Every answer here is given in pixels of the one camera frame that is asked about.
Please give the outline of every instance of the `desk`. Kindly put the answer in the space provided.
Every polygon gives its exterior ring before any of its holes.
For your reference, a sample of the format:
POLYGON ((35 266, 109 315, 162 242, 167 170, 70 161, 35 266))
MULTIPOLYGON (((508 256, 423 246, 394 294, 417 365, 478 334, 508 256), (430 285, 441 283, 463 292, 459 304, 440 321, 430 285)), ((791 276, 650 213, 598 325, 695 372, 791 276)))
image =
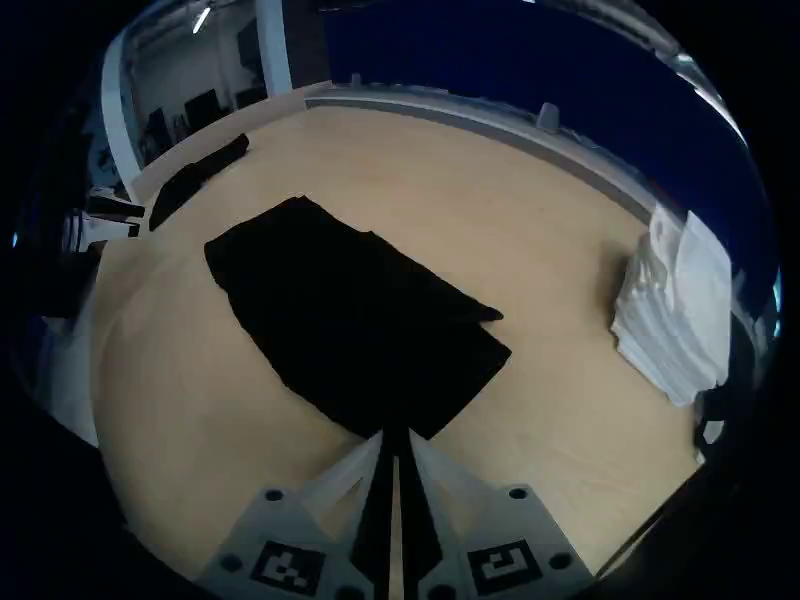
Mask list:
POLYGON ((591 570, 694 471, 691 411, 608 331, 644 231, 617 204, 519 150, 397 114, 314 108, 250 139, 156 232, 109 242, 96 286, 100 449, 131 530, 169 566, 195 577, 263 485, 299 487, 359 442, 281 384, 203 258, 294 195, 504 313, 487 329, 511 359, 433 443, 487 481, 531 484, 591 570))

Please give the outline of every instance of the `black towel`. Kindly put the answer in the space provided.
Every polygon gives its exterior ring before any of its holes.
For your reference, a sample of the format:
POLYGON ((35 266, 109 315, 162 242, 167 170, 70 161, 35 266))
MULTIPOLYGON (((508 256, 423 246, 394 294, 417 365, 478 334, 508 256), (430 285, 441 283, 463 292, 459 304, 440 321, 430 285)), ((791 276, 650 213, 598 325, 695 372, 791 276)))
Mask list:
POLYGON ((150 213, 150 231, 166 221, 181 206, 194 196, 203 184, 231 163, 239 160, 247 152, 250 140, 242 134, 195 163, 189 163, 175 173, 158 193, 158 198, 150 213))
POLYGON ((364 437, 392 425, 430 438, 511 354, 479 325, 499 311, 305 197, 233 227, 205 255, 284 384, 364 437))

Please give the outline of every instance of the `white pillar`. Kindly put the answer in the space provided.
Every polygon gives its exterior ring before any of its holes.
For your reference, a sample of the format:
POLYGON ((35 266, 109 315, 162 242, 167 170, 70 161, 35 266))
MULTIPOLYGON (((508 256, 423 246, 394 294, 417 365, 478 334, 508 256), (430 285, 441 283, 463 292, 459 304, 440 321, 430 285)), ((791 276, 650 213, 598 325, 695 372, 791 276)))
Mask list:
POLYGON ((256 21, 264 83, 270 98, 274 98, 292 90, 282 0, 256 0, 256 21))
POLYGON ((131 184, 142 170, 125 123, 125 111, 122 105, 122 51, 125 31, 123 29, 106 50, 100 82, 100 107, 103 113, 103 126, 108 138, 108 147, 117 167, 117 173, 119 173, 131 201, 140 204, 131 184))

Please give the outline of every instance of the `blue wall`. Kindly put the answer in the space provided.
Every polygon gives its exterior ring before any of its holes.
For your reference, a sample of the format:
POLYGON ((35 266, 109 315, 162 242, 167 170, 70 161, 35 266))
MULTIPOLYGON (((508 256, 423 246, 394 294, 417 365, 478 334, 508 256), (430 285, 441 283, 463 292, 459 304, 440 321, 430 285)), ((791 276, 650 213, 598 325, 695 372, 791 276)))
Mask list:
POLYGON ((402 83, 538 112, 637 167, 692 210, 747 273, 759 313, 778 259, 771 213, 738 135, 691 85, 622 36, 522 0, 402 0, 325 13, 334 81, 402 83))

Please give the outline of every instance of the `white towel stack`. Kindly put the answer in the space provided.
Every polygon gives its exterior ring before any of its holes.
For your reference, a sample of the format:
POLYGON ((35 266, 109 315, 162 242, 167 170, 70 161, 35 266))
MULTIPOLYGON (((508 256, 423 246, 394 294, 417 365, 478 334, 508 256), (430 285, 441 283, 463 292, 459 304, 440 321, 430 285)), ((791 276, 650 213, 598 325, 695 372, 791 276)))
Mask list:
POLYGON ((730 313, 728 253, 693 213, 682 224, 658 206, 617 298, 617 350, 685 406, 728 378, 730 313))

